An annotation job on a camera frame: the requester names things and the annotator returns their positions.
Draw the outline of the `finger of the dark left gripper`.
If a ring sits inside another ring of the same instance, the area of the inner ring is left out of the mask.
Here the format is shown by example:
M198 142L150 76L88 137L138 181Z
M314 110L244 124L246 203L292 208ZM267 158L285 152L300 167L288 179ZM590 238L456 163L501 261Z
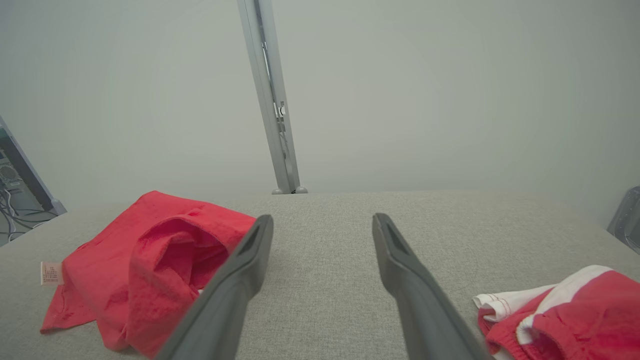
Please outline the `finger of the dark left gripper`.
M249 302L261 291L274 219L261 215L194 301L156 360L234 360Z

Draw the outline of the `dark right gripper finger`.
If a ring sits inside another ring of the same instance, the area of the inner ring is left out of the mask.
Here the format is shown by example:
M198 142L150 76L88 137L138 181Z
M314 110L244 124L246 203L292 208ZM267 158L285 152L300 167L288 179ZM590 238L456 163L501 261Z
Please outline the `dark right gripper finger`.
M382 285L397 303L410 360L491 360L434 276L384 213L372 217Z

